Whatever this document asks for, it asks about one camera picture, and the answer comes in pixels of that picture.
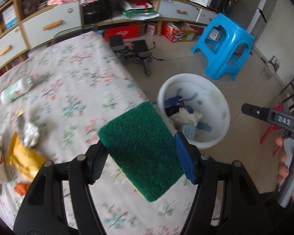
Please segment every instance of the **tiled floor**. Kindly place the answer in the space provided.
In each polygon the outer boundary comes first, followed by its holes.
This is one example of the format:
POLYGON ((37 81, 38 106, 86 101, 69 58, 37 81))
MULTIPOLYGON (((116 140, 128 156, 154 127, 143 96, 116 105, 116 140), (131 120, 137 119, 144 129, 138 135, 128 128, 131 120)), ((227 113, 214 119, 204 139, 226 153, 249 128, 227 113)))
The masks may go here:
MULTIPOLYGON (((151 100, 157 99, 160 87, 173 75, 194 73, 209 79, 204 72, 207 63, 205 56, 199 50, 195 54, 190 52, 195 41, 171 43, 164 36, 147 34, 140 39, 145 39, 149 48, 155 41, 153 56, 163 61, 153 60, 151 76, 146 76, 140 65, 128 60, 123 63, 151 100)), ((202 153, 207 153, 220 162, 240 160, 258 190, 267 192, 274 190, 276 186, 278 159, 272 158, 272 153, 276 147, 274 139, 280 132, 275 131, 260 145, 260 137, 268 124, 243 115, 240 111, 245 102, 261 107, 275 104, 274 98, 282 86, 276 77, 268 79, 263 68, 264 63, 254 51, 235 81, 231 81, 227 74, 219 80, 209 79, 222 91, 229 104, 231 124, 225 138, 216 146, 202 150, 202 153)))

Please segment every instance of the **white tissue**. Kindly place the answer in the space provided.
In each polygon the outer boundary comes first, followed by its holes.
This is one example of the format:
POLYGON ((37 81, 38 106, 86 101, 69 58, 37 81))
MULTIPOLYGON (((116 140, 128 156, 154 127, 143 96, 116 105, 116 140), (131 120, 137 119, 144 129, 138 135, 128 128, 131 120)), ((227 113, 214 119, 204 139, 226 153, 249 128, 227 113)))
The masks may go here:
POLYGON ((202 118, 202 114, 195 111, 194 113, 188 113, 187 109, 179 108, 179 112, 173 114, 171 120, 174 122, 175 127, 180 127, 182 125, 190 125, 193 127, 197 126, 197 123, 202 118))
POLYGON ((39 140, 39 130, 36 125, 32 122, 27 123, 25 133, 24 133, 24 141, 23 144, 25 147, 34 147, 36 146, 39 140))

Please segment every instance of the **white plastic bucket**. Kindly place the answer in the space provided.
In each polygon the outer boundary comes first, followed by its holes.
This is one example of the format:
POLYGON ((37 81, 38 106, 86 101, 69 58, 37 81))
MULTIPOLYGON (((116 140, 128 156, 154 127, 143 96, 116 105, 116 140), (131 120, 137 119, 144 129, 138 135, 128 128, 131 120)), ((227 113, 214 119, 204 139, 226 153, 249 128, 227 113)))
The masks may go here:
POLYGON ((168 123, 164 101, 182 96, 185 105, 203 114, 196 129, 195 140, 188 140, 198 149, 210 148, 219 143, 230 126, 230 109, 221 91, 209 80, 190 73, 169 78, 160 88, 157 98, 159 113, 172 134, 176 129, 168 123))

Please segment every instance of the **drawer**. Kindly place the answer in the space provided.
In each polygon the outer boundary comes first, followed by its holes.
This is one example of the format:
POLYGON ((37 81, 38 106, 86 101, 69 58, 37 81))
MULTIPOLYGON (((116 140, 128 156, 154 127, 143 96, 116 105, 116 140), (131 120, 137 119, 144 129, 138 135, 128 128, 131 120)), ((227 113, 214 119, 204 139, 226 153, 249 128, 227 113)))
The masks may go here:
POLYGON ((215 12, 200 9, 196 22, 208 25, 216 16, 215 12))
POLYGON ((161 0, 158 8, 160 17, 176 18, 185 21, 196 21, 198 9, 193 5, 166 0, 161 0))
POLYGON ((11 58, 26 50, 20 27, 17 26, 0 39, 0 68, 11 58))
POLYGON ((55 6, 23 23, 30 48, 53 39, 58 32, 81 25, 78 1, 55 6))

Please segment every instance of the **green label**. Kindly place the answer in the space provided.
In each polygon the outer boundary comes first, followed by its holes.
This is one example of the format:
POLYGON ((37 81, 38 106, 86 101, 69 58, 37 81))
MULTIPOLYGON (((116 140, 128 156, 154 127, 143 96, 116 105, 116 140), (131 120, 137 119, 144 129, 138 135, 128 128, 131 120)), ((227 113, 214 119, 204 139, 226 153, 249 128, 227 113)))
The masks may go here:
POLYGON ((22 95, 22 92, 18 89, 18 81, 10 85, 4 90, 4 95, 9 100, 14 100, 22 95))

